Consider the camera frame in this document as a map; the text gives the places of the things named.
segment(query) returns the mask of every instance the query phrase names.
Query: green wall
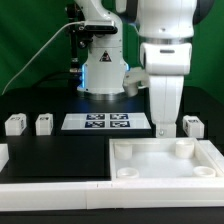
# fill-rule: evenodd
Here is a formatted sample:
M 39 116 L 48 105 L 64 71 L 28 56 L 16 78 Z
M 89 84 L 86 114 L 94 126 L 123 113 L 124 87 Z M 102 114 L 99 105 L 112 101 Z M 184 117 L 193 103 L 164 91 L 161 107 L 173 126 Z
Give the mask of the green wall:
M 0 91 L 43 44 L 65 23 L 66 4 L 73 0 L 0 1 Z M 114 8 L 114 0 L 104 0 Z M 209 16 L 195 27 L 191 74 L 185 85 L 198 86 L 224 103 L 224 1 L 216 0 Z M 138 65 L 138 38 L 124 26 L 124 58 Z M 67 71 L 70 66 L 69 38 L 60 36 L 33 62 L 9 89 L 31 86 L 46 74 Z

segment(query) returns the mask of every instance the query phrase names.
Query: small white cube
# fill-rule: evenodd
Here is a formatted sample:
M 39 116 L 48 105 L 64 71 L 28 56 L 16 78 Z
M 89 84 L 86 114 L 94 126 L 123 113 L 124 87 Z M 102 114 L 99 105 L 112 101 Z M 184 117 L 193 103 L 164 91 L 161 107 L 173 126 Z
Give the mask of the small white cube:
M 53 129 L 53 114 L 40 114 L 36 120 L 36 135 L 51 135 Z
M 7 144 L 0 144 L 0 172 L 9 160 L 9 152 Z
M 204 138 L 204 124 L 196 116 L 185 116 L 183 118 L 183 129 L 188 137 Z
M 19 136 L 27 126 L 25 114 L 13 114 L 5 122 L 6 136 Z

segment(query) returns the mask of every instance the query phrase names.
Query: white cable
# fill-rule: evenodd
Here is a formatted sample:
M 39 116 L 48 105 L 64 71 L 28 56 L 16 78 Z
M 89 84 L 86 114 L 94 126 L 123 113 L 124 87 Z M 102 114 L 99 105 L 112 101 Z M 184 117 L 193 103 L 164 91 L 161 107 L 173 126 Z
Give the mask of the white cable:
M 61 31 L 63 31 L 66 27 L 68 26 L 72 26 L 72 25 L 76 25 L 76 24 L 81 24 L 83 22 L 72 22 L 72 23 L 68 23 L 66 25 L 64 25 L 63 27 L 61 27 L 61 29 L 59 29 L 52 37 L 49 41 L 47 41 L 47 43 L 29 60 L 29 62 L 14 76 L 12 77 L 12 79 L 7 83 L 7 85 L 5 86 L 4 90 L 2 91 L 2 95 L 5 94 L 7 88 L 9 87 L 9 85 L 18 77 L 20 76 L 25 69 L 37 58 L 37 56 L 58 36 L 59 33 L 61 33 Z

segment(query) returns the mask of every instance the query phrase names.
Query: black tabletop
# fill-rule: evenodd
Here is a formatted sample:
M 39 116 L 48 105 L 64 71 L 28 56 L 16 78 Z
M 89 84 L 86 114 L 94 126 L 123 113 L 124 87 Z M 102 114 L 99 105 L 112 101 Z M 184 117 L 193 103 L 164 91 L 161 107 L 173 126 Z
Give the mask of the black tabletop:
M 86 181 L 108 180 L 109 175 L 109 138 L 153 137 L 154 132 L 136 130 L 131 132 L 73 132 L 61 131 L 61 125 L 67 113 L 139 113 L 144 112 L 150 120 L 150 108 L 147 91 L 138 96 L 116 102 L 96 102 L 81 99 L 65 88 L 16 89 L 0 97 L 0 143 L 9 144 L 12 161 L 2 171 L 0 182 L 44 182 L 48 181 Z M 21 137 L 6 137 L 4 122 L 14 113 L 25 113 L 28 128 Z M 51 136 L 35 136 L 34 123 L 40 113 L 53 113 L 54 130 Z M 195 115 L 205 124 L 205 139 L 209 139 L 223 153 L 224 106 L 205 91 L 185 87 L 177 120 L 177 135 L 185 137 L 182 130 L 184 115 Z M 74 160 L 83 161 L 79 171 L 70 172 Z M 43 159 L 47 172 L 35 169 Z M 66 164 L 61 177 L 60 163 Z M 0 213 L 0 223 L 223 223 L 224 208 L 149 208 L 149 209 L 106 209 L 82 211 L 40 211 Z

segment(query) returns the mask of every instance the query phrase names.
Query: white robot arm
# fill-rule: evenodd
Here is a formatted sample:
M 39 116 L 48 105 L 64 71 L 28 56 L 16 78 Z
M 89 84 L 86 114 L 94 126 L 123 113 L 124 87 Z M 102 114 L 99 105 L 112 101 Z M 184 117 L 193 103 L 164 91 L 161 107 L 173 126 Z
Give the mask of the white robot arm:
M 148 79 L 152 122 L 156 137 L 176 137 L 184 76 L 190 72 L 194 35 L 193 16 L 197 0 L 138 0 L 138 34 L 141 38 L 140 61 L 144 70 L 126 74 L 124 88 L 137 93 L 137 81 Z M 121 13 L 127 0 L 118 4 Z

